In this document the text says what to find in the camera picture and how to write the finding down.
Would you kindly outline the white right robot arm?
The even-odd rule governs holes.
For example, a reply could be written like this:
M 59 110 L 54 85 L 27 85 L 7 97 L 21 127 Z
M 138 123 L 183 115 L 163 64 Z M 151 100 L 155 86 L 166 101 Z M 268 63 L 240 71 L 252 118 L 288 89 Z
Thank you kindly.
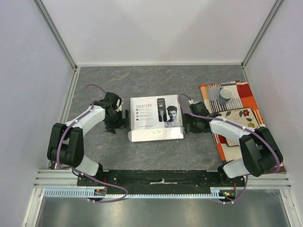
M 226 162 L 218 168 L 217 181 L 228 186 L 235 177 L 277 173 L 283 156 L 268 128 L 250 128 L 228 120 L 219 113 L 210 114 L 205 104 L 189 100 L 190 111 L 183 115 L 189 120 L 189 131 L 221 135 L 237 143 L 241 158 Z

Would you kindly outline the white box with black tray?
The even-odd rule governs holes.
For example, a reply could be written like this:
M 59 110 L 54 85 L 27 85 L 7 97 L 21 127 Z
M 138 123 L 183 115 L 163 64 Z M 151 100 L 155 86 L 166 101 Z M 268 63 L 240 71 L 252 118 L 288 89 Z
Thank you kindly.
M 133 97 L 130 105 L 131 142 L 184 138 L 178 95 Z

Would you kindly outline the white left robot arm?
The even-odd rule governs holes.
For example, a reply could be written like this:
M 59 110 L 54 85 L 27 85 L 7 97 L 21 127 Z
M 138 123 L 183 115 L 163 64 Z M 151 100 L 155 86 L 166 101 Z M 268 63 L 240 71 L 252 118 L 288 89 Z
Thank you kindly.
M 84 136 L 98 123 L 105 123 L 105 132 L 116 133 L 129 127 L 129 111 L 122 112 L 122 99 L 115 93 L 107 92 L 104 99 L 94 101 L 77 118 L 56 123 L 52 127 L 47 158 L 61 168 L 69 166 L 83 174 L 93 186 L 104 181 L 103 166 L 85 155 Z

